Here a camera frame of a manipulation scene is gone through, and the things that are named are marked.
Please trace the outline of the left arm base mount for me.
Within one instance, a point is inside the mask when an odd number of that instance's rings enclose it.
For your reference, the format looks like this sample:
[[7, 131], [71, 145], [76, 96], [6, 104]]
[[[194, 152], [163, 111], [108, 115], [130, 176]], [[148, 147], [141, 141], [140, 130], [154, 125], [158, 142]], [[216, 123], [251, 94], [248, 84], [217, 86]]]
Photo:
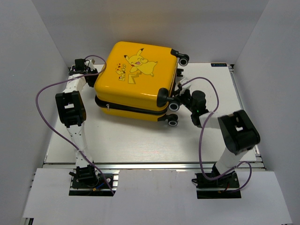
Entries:
[[104, 173], [102, 175], [97, 169], [87, 165], [83, 168], [77, 166], [69, 172], [69, 175], [72, 177], [69, 196], [111, 197], [116, 192], [116, 174]]

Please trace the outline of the yellow hard-shell suitcase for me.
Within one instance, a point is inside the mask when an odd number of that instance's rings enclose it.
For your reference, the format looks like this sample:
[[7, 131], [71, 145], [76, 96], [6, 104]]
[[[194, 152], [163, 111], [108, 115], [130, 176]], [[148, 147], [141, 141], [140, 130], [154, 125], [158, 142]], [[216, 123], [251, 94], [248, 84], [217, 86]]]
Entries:
[[117, 42], [98, 76], [95, 102], [103, 112], [140, 120], [178, 124], [176, 77], [189, 56], [170, 47]]

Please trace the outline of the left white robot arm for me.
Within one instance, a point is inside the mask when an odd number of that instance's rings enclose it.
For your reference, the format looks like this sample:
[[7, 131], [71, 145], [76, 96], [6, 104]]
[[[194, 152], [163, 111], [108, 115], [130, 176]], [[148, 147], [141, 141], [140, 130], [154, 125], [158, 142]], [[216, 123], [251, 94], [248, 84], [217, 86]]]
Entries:
[[92, 161], [88, 153], [87, 141], [84, 131], [86, 111], [81, 98], [81, 91], [86, 84], [83, 74], [97, 73], [94, 68], [94, 59], [77, 59], [71, 67], [69, 81], [62, 93], [55, 96], [59, 118], [70, 134], [75, 148], [75, 166], [85, 168]]

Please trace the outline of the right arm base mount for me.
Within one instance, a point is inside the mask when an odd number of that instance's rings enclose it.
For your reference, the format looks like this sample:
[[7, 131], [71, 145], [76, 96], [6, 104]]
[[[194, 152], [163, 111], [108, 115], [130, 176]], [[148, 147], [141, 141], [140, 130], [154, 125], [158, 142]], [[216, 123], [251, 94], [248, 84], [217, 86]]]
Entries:
[[240, 187], [236, 172], [218, 180], [208, 180], [202, 173], [196, 173], [191, 180], [196, 184], [197, 199], [240, 199]]

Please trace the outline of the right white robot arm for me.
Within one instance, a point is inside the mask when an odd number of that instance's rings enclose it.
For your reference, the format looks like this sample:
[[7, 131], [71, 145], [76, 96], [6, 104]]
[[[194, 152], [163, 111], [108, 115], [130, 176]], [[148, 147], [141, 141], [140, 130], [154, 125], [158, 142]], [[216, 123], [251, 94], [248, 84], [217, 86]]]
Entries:
[[192, 113], [192, 123], [201, 128], [219, 129], [225, 143], [220, 159], [213, 165], [211, 176], [206, 177], [217, 187], [224, 186], [228, 174], [237, 167], [241, 158], [260, 142], [260, 135], [244, 110], [229, 115], [219, 115], [206, 108], [205, 93], [199, 90], [190, 92], [189, 88], [178, 85], [174, 93], [180, 102]]

